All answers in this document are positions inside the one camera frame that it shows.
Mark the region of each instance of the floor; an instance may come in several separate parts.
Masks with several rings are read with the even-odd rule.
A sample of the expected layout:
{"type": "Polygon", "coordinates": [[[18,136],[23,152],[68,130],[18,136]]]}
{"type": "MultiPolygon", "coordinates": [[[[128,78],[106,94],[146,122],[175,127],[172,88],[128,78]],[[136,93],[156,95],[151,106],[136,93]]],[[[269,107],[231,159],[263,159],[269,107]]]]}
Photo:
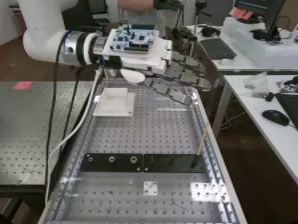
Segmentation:
{"type": "MultiPolygon", "coordinates": [[[[22,40],[0,47],[0,81],[51,81],[54,65],[31,59],[22,40]]],[[[84,80],[92,80],[90,73],[84,80]]],[[[70,66],[60,66],[59,80],[74,80],[70,66]]],[[[232,99],[228,117],[243,112],[232,99]]],[[[298,222],[298,186],[248,115],[236,119],[223,130],[219,144],[235,183],[240,202],[251,224],[295,224],[298,222]]],[[[14,223],[35,224],[38,215],[22,205],[14,223]]]]}

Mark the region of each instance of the wire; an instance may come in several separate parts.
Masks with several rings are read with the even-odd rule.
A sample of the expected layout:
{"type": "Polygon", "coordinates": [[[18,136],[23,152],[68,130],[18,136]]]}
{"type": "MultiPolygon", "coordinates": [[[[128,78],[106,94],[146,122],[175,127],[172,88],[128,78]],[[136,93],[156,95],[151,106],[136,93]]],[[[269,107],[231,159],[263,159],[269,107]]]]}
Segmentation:
{"type": "Polygon", "coordinates": [[[181,13],[183,13],[183,9],[180,9],[180,14],[179,14],[179,18],[177,18],[177,21],[176,21],[176,26],[175,28],[177,29],[179,28],[179,23],[180,23],[180,17],[181,17],[181,13]]]}
{"type": "MultiPolygon", "coordinates": [[[[48,164],[47,166],[48,167],[51,166],[51,160],[52,160],[52,157],[54,157],[55,153],[59,151],[60,147],[67,143],[67,141],[76,134],[76,132],[79,131],[79,129],[80,129],[80,127],[82,127],[82,125],[83,125],[83,123],[86,121],[87,114],[88,114],[88,111],[90,111],[90,108],[91,108],[91,105],[92,105],[92,99],[94,99],[94,95],[95,95],[95,91],[96,91],[96,84],[98,84],[98,81],[100,79],[102,73],[103,73],[103,69],[100,68],[99,70],[96,70],[96,76],[95,76],[94,86],[92,86],[92,90],[91,90],[91,94],[90,94],[90,99],[88,99],[88,104],[87,104],[87,108],[86,108],[86,111],[84,111],[82,120],[80,120],[76,128],[71,132],[71,134],[64,138],[64,140],[59,143],[59,145],[56,146],[56,148],[51,152],[50,158],[48,158],[48,161],[47,161],[47,164],[48,164]]],[[[48,197],[50,197],[50,186],[51,186],[51,175],[47,176],[46,204],[48,202],[48,197]]]]}
{"type": "Polygon", "coordinates": [[[184,7],[183,7],[183,9],[180,9],[180,14],[179,14],[177,21],[176,21],[176,26],[175,26],[176,29],[179,28],[181,14],[183,14],[183,26],[184,26],[184,7]]]}
{"type": "Polygon", "coordinates": [[[233,118],[231,118],[231,119],[221,125],[221,127],[225,126],[229,122],[232,122],[236,118],[239,118],[239,117],[243,116],[244,114],[245,114],[245,112],[243,112],[241,114],[239,114],[239,115],[236,115],[233,118]]]}
{"type": "MultiPolygon", "coordinates": [[[[289,29],[289,27],[291,27],[291,25],[292,25],[292,19],[291,19],[291,17],[289,16],[279,16],[279,19],[280,18],[288,18],[288,26],[285,27],[285,28],[283,28],[281,30],[280,30],[280,35],[281,35],[281,32],[284,31],[284,30],[288,30],[289,29]]],[[[285,40],[285,39],[289,39],[292,37],[292,34],[289,35],[289,37],[285,37],[285,38],[283,38],[283,40],[285,40]]]]}
{"type": "MultiPolygon", "coordinates": [[[[76,83],[75,83],[75,86],[74,86],[72,100],[71,100],[71,105],[70,105],[70,110],[68,110],[68,116],[67,116],[64,131],[63,131],[63,139],[67,136],[68,125],[70,125],[70,120],[71,120],[71,115],[72,115],[72,109],[74,109],[75,99],[76,99],[76,95],[78,95],[78,86],[79,86],[79,82],[80,82],[80,75],[82,75],[83,71],[84,71],[83,67],[80,67],[76,71],[76,83]]],[[[63,151],[63,147],[60,148],[60,151],[59,151],[59,160],[60,160],[60,157],[62,157],[62,151],[63,151]]]]}
{"type": "Polygon", "coordinates": [[[197,156],[200,156],[203,154],[203,146],[204,146],[205,138],[207,138],[207,135],[208,135],[208,129],[209,129],[209,123],[205,126],[205,130],[204,130],[203,137],[201,137],[201,140],[200,140],[197,156]]]}
{"type": "Polygon", "coordinates": [[[51,138],[52,138],[52,126],[54,126],[54,114],[55,114],[55,107],[56,107],[56,99],[58,99],[58,74],[59,74],[59,59],[60,59],[60,53],[63,49],[63,44],[66,42],[66,39],[72,31],[70,30],[66,32],[63,39],[59,43],[59,49],[56,53],[56,59],[55,59],[55,66],[54,66],[54,97],[52,97],[52,106],[51,106],[51,112],[50,112],[50,122],[48,122],[48,136],[47,136],[47,144],[46,144],[46,186],[48,184],[48,173],[50,173],[50,167],[48,167],[48,159],[50,159],[50,144],[51,144],[51,138]]]}
{"type": "Polygon", "coordinates": [[[298,128],[295,125],[289,124],[289,126],[293,127],[298,131],[298,128]]]}
{"type": "Polygon", "coordinates": [[[227,127],[224,127],[224,126],[221,126],[221,129],[220,129],[221,131],[225,130],[225,129],[228,129],[228,128],[232,128],[232,123],[229,122],[228,123],[228,126],[227,127]]]}

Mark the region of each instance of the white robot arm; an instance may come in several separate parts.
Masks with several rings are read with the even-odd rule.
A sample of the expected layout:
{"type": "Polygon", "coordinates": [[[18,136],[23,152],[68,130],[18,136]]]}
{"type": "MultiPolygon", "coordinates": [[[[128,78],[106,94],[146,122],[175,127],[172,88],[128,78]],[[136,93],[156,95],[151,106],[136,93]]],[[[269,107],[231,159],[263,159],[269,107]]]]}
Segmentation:
{"type": "Polygon", "coordinates": [[[76,66],[102,64],[106,68],[119,69],[130,83],[143,84],[175,101],[191,105],[192,98],[181,91],[146,77],[146,75],[155,74],[168,81],[192,85],[200,90],[211,89],[211,83],[199,77],[200,68],[196,67],[196,63],[193,63],[192,71],[184,67],[181,69],[180,65],[188,64],[185,57],[179,57],[180,59],[172,63],[172,41],[162,39],[159,31],[155,31],[156,33],[148,31],[148,35],[155,36],[155,42],[152,41],[151,50],[140,54],[140,52],[136,53],[136,48],[135,52],[131,50],[131,40],[127,40],[130,46],[115,45],[119,41],[116,38],[120,30],[112,30],[110,37],[103,37],[99,33],[68,32],[62,10],[72,7],[76,2],[78,0],[19,0],[28,27],[24,34],[24,48],[28,55],[36,60],[55,62],[60,42],[66,39],[60,52],[60,63],[76,66]]]}

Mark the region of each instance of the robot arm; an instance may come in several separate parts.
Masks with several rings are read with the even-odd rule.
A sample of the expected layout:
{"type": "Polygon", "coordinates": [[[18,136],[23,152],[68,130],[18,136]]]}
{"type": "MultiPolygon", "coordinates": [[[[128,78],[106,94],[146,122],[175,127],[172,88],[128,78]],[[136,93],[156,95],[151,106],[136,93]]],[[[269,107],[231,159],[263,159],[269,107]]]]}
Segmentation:
{"type": "MultiPolygon", "coordinates": [[[[62,4],[52,0],[19,0],[19,3],[28,27],[24,34],[26,51],[34,59],[55,62],[67,32],[62,4]]],[[[110,37],[98,33],[70,32],[60,63],[76,66],[102,64],[106,68],[118,69],[131,84],[146,85],[175,101],[191,105],[192,98],[188,95],[148,76],[155,74],[201,90],[211,89],[211,83],[199,77],[200,69],[196,66],[192,66],[193,71],[189,70],[187,57],[179,55],[172,63],[172,41],[159,38],[159,31],[152,28],[136,26],[112,30],[110,37]]]]}

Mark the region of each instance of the electronic component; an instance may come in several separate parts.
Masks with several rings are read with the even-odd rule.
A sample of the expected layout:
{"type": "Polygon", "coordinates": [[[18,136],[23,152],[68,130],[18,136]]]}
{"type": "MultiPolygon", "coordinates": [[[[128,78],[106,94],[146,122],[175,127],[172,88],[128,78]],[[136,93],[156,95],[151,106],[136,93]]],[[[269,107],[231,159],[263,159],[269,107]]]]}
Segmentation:
{"type": "Polygon", "coordinates": [[[203,40],[200,43],[213,60],[233,59],[237,56],[221,38],[203,40]]]}
{"type": "Polygon", "coordinates": [[[111,49],[148,53],[158,36],[159,31],[152,25],[124,25],[116,31],[111,49]]]}

